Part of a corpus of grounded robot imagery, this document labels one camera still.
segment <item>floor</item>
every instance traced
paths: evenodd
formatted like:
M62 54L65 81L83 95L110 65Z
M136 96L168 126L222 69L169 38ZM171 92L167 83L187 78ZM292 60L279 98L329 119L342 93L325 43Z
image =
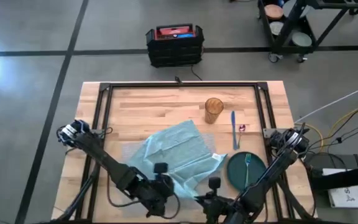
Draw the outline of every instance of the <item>floor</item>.
M174 76L196 80L188 67L151 67L146 54L73 53L144 49L149 29L186 22L204 29L205 47L267 47L256 9L255 2L228 0L0 0L0 223L15 221L45 119L54 112L56 99L26 223L47 221L52 213L64 160L54 131L73 119L82 82L161 81ZM320 35L336 14L310 12L315 34ZM78 36L74 27L79 28ZM358 45L358 15L346 14L321 45ZM286 55L272 64L267 52L205 53L194 70L203 80L283 80L298 119L358 90L358 50L318 51L308 58L298 64L295 55ZM63 84L61 93L57 83ZM304 121L327 135L339 117L357 106L358 94ZM344 132L355 127L358 116ZM331 152L358 154L358 135ZM318 213L325 220L358 223L358 211L318 208Z

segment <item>wooden tabletop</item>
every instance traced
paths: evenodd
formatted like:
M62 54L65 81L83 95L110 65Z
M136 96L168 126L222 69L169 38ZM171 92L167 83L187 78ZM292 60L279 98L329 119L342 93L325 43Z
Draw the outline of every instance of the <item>wooden tabletop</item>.
M290 106L283 82L269 81L267 83L277 128L293 127ZM98 90L98 82L85 82L83 84L75 119L82 119L89 124L92 123ZM124 162L122 161L122 146L124 144L144 141L157 131L191 119L201 133L213 134L216 153L228 154L225 166L221 171L222 187L218 190L219 195L234 198L238 194L238 191L228 183L225 175L226 163L235 153L239 151L253 152L267 164L253 88L246 86L135 87L115 88L112 95L109 127L113 128L113 132L106 136L104 149L120 162ZM261 96L265 119L269 127L264 96L263 94ZM224 103L224 110L214 124L207 124L204 121L204 104L207 99L212 97L219 98ZM238 151L234 151L232 148L231 111L236 112L236 124L238 126L241 124L246 125L246 132L241 137L241 148ZM85 153L81 150L71 151L67 154L52 218L61 215L62 210L69 206L78 193L85 157ZM287 177L291 191L305 207L306 211L311 213L313 196L305 168L299 161L288 168ZM106 181L107 173L102 170L98 183L94 222L205 222L206 220L202 207L193 200L182 200L180 213L173 220L164 220L160 217L146 218L147 211L139 204L125 208L112 207L108 204L106 198ZM208 180L205 180L197 187L197 191L200 194L205 194L209 190L207 182ZM111 183L110 189L113 202L129 202L129 199L120 193L113 183ZM279 192L284 217L288 217L283 194L281 190ZM84 216L86 215L88 200L89 194L85 199ZM267 194L267 205L268 220L270 222L277 221L272 191ZM176 202L170 198L167 203L167 216L172 214L175 209ZM257 222L262 222L264 219L265 209L259 215Z

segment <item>fork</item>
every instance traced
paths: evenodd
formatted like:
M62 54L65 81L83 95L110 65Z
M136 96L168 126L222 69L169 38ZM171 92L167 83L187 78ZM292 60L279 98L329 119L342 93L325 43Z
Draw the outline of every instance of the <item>fork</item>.
M248 186L248 167L249 167L249 164L251 163L251 154L250 153L247 153L246 155L246 166L247 166L247 172L246 172L246 184L245 184L245 188Z

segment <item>metal cart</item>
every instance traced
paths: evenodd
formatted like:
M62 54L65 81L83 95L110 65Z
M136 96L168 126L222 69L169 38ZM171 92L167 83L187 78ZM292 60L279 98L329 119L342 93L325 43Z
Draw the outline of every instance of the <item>metal cart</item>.
M283 58L282 54L298 54L298 63L304 62L307 59L305 56L313 53L318 48L319 44L348 10L350 15L358 14L358 0L297 0L289 16L287 18L282 17L280 19L284 25L279 35L273 36L269 26L272 21L266 16L264 9L264 7L268 4L277 4L277 0L258 0L258 18L262 20L264 25L264 31L270 46L268 59L272 63L278 62L281 58ZM303 9L307 5L314 9L342 9L318 39L314 36L306 16L301 18ZM289 35L295 27L299 28L301 32L310 37L312 41L311 46L299 47L293 45L291 42L287 42Z

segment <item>green plate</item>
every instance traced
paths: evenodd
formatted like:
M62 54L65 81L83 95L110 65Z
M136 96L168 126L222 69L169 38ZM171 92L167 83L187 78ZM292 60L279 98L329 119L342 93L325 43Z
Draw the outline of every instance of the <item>green plate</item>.
M248 185L255 183L266 169L264 162L251 152L239 152L234 154L227 163L226 172L230 184L238 191L243 190L246 184L247 154L251 154L251 162L248 165Z

